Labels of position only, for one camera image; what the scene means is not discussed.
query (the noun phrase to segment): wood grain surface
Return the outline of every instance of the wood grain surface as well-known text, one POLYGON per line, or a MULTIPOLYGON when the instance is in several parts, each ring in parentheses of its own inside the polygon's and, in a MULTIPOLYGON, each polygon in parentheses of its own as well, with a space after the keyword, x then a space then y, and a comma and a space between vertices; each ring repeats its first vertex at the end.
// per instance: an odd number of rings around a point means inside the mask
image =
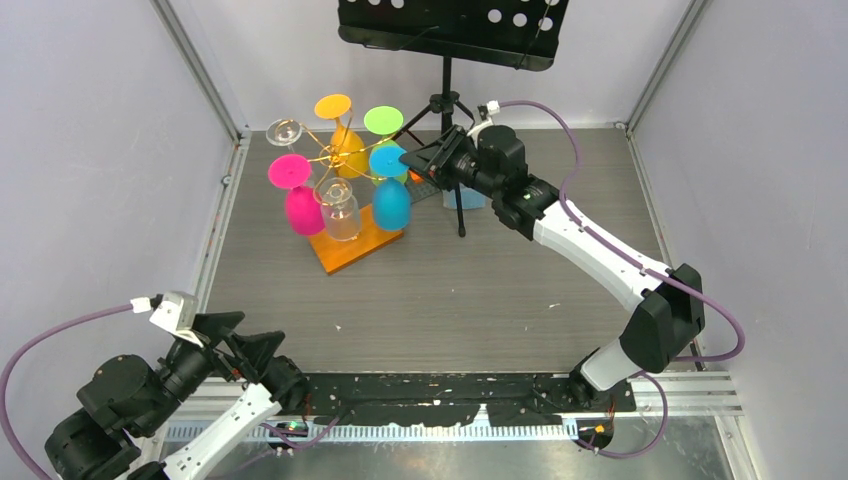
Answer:
MULTIPOLYGON (((436 136, 417 133, 425 141, 436 136)), ((605 229, 660 258, 623 132, 577 136, 585 167, 570 198, 605 229)), ((518 137, 530 171, 558 186, 574 164, 565 135, 524 130, 518 137)), ((408 138, 400 143, 412 146, 408 138)), ((318 147, 304 135, 295 150, 310 156, 318 147)), ((327 276, 308 240, 289 228, 285 192, 267 179, 268 166, 284 153, 254 134, 209 311, 243 310, 240 333, 283 330, 280 352, 304 371, 568 371, 627 322, 591 277, 502 226, 489 207, 466 212, 468 236, 460 239, 441 195, 413 206, 402 239, 327 276)), ((370 202, 370 181, 356 179, 354 189, 360 205, 370 202)))

